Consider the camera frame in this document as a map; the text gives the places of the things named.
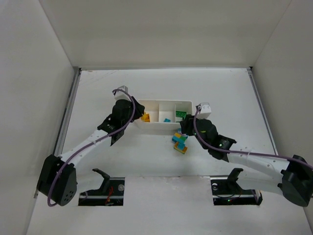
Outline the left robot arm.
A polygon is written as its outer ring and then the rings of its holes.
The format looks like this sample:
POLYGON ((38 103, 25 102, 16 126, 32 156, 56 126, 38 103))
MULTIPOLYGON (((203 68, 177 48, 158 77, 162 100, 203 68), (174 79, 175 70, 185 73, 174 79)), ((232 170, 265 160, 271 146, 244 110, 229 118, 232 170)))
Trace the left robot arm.
POLYGON ((145 107, 134 97, 130 100, 119 99, 112 108, 112 113, 82 143, 59 156, 49 155, 43 164, 37 190, 47 196, 47 204, 65 206, 77 192, 108 192, 110 176, 94 168, 96 177, 78 181, 78 164, 86 158, 94 157, 105 148, 112 146, 123 135, 129 123, 144 115, 145 107))

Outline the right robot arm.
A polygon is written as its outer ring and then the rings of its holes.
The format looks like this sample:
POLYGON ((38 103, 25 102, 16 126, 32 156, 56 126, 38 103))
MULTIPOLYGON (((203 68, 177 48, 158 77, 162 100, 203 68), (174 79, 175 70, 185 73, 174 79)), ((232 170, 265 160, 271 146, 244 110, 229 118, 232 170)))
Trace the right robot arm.
POLYGON ((309 205, 313 195, 313 167, 301 156, 285 157, 240 148, 234 139, 220 135, 210 120, 193 115, 187 115, 179 124, 182 133, 194 136, 213 158, 257 171, 254 174, 242 168, 233 169, 227 180, 234 187, 268 191, 295 205, 309 205))

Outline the green lego plate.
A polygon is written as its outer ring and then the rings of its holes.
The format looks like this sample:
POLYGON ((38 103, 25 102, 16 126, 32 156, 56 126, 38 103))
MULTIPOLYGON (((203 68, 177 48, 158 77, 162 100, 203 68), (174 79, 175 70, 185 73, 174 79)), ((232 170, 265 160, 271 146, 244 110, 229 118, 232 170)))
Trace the green lego plate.
POLYGON ((185 111, 176 111, 176 117, 177 118, 185 118, 187 115, 187 112, 185 111))

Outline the yellow lego brick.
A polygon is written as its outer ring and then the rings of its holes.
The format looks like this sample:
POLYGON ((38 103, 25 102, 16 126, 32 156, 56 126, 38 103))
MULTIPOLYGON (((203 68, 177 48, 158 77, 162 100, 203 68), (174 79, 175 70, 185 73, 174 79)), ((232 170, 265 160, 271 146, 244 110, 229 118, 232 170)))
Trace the yellow lego brick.
POLYGON ((141 117, 141 120, 143 122, 150 122, 150 114, 149 113, 144 113, 143 116, 141 117))

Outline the white three-compartment tray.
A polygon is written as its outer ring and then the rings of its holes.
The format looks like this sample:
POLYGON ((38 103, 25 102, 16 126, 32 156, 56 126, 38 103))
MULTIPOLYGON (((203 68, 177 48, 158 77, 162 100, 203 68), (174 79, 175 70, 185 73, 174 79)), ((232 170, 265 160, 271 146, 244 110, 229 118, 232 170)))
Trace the white three-compartment tray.
POLYGON ((145 106, 145 112, 150 114, 150 122, 141 119, 135 121, 140 129, 172 131, 180 128, 179 122, 182 118, 176 117, 176 111, 185 111, 192 114, 192 102, 180 100, 146 100, 139 99, 138 102, 145 106))

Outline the multicolor lego cluster with frog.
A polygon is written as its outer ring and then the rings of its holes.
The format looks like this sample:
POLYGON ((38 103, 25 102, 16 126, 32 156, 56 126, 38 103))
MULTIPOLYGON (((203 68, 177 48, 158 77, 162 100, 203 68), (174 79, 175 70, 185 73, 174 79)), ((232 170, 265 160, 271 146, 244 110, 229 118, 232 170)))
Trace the multicolor lego cluster with frog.
POLYGON ((185 154, 187 151, 186 140, 188 139, 187 134, 183 134, 181 129, 178 129, 172 136, 172 142, 174 143, 174 149, 181 154, 185 154))

